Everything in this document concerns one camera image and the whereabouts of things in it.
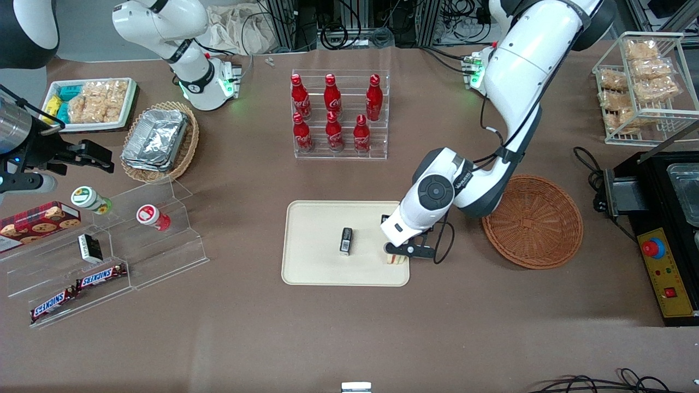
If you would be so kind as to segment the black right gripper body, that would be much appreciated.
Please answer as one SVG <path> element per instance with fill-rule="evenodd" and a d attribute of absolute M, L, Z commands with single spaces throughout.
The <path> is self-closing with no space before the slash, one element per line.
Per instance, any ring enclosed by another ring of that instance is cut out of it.
<path fill-rule="evenodd" d="M 2 176 L 27 169 L 67 174 L 67 166 L 82 166 L 84 160 L 74 150 L 77 145 L 63 141 L 59 134 L 41 132 L 2 134 Z"/>

